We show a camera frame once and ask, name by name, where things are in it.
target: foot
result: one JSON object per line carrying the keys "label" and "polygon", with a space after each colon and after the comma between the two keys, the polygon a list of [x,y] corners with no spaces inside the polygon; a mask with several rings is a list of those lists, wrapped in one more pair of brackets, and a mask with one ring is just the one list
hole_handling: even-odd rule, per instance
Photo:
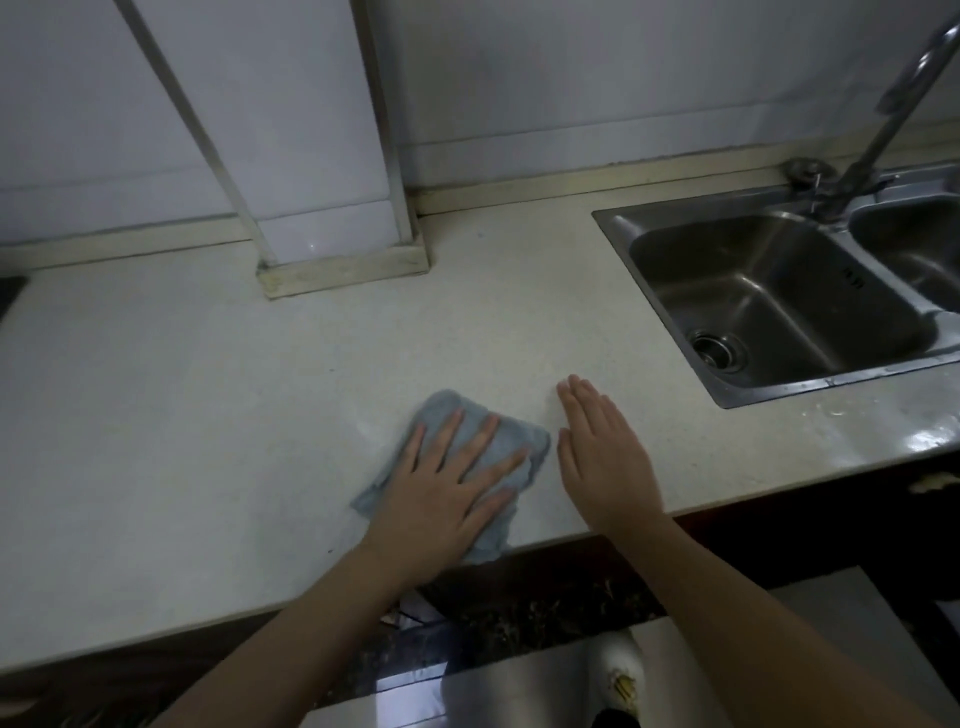
{"label": "foot", "polygon": [[591,718],[604,708],[640,718],[643,661],[630,632],[607,632],[593,638],[588,647],[588,676]]}

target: faucet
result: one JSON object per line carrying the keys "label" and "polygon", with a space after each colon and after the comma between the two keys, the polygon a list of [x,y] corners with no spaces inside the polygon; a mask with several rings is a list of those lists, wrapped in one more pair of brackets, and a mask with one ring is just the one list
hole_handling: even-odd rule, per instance
{"label": "faucet", "polygon": [[900,131],[917,105],[926,96],[937,78],[947,67],[953,54],[960,48],[960,14],[940,27],[930,38],[921,54],[900,73],[876,105],[876,111],[889,117],[873,141],[844,172],[843,177],[830,185],[826,191],[821,184],[823,169],[828,164],[817,159],[790,159],[782,169],[787,178],[798,186],[809,188],[810,179],[817,181],[815,202],[811,216],[822,223],[836,222],[843,216],[853,198],[882,189],[876,178],[876,161]]}

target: hand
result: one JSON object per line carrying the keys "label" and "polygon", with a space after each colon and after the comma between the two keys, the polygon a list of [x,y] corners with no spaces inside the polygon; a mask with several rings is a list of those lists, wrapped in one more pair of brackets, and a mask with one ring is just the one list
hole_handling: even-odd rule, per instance
{"label": "hand", "polygon": [[570,423],[557,445],[560,472],[590,529],[613,540],[663,517],[650,457],[611,399],[576,375],[557,393]]}
{"label": "hand", "polygon": [[480,431],[447,460],[446,451],[463,419],[463,410],[454,412],[419,460],[425,427],[417,425],[360,544],[400,580],[403,589],[425,584],[456,564],[516,495],[504,490],[470,510],[477,499],[523,462],[527,450],[518,450],[461,483],[487,449],[498,423],[496,416],[490,415]]}

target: forearm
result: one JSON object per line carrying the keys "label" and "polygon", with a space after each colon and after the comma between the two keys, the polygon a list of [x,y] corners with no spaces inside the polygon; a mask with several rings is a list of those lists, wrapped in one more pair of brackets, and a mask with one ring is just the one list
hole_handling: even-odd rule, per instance
{"label": "forearm", "polygon": [[613,540],[676,621],[738,728],[937,725],[672,519]]}
{"label": "forearm", "polygon": [[298,725],[401,590],[362,548],[352,551],[154,726]]}

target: left hand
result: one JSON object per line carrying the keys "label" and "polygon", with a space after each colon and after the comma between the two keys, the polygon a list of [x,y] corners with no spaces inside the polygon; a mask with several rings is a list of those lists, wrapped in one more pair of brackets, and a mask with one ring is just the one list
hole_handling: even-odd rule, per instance
{"label": "left hand", "polygon": [[477,499],[523,462],[527,450],[518,450],[461,483],[497,426],[496,416],[490,415],[480,431],[446,459],[463,418],[463,410],[454,412],[419,459],[425,427],[417,425],[358,547],[374,555],[404,589],[425,584],[456,564],[515,496],[505,490],[470,511]]}

